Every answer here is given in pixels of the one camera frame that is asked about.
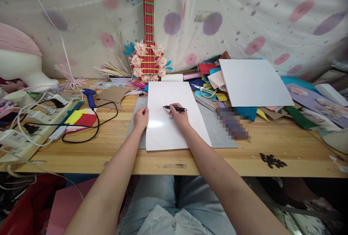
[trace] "ruler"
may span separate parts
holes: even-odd
[[[200,103],[201,105],[203,105],[205,108],[208,108],[210,111],[215,112],[216,108],[213,106],[210,106],[209,104],[207,104],[205,101],[203,101],[202,99],[200,99],[199,97],[195,96],[195,100]]]

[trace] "white paper sheet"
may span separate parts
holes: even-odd
[[[220,59],[219,62],[232,106],[294,105],[268,60]]]
[[[149,82],[149,123],[146,128],[146,150],[187,149],[187,143],[169,110],[163,106],[180,103],[187,108],[191,126],[211,146],[206,126],[188,82]]]

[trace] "jeans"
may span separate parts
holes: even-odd
[[[212,234],[236,234],[218,198],[202,176],[183,176],[178,188],[176,199],[174,176],[141,176],[120,234],[135,235],[156,205],[172,216],[181,209],[187,210]]]

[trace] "cutting mat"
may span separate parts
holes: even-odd
[[[210,106],[214,106],[213,102],[210,99],[202,97],[201,100],[203,100],[205,103],[209,104]],[[132,121],[130,122],[130,125],[129,125],[127,136],[130,134],[130,132],[134,128],[133,118],[134,118],[135,112],[139,108],[147,104],[148,104],[147,97],[139,97],[137,99],[137,102],[135,103],[133,116],[132,116]],[[204,107],[203,105],[199,103],[197,105],[202,114],[203,121],[206,125],[212,147],[213,148],[238,148],[237,143],[234,140],[231,140],[231,136],[227,134],[225,129],[218,122],[216,112],[210,111],[208,108]],[[146,138],[146,131],[144,131],[141,135],[139,149],[145,149],[145,138]]]

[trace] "wooden desk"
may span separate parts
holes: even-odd
[[[126,96],[121,103],[124,112],[119,112],[115,119],[101,126],[99,134],[93,140],[83,144],[65,144],[57,140],[42,147],[33,156],[32,161],[40,161],[40,167],[56,173],[100,173],[126,138],[136,99],[137,96]],[[88,104],[85,103],[81,108],[88,108]],[[98,115],[103,122],[114,116],[115,112],[99,108]],[[239,149],[215,149],[241,176],[348,177],[348,174],[339,171],[338,166],[329,158],[329,155],[336,156],[335,153],[290,118],[267,122],[257,117],[248,128],[251,140],[237,141]],[[67,139],[86,140],[94,131],[95,129],[83,130],[67,136]],[[288,167],[269,168],[260,159],[260,152],[274,154],[286,162]],[[36,171],[29,165],[13,165],[12,168],[19,172]],[[0,165],[0,170],[6,171],[6,166]],[[139,150],[133,174],[200,173],[189,150]]]

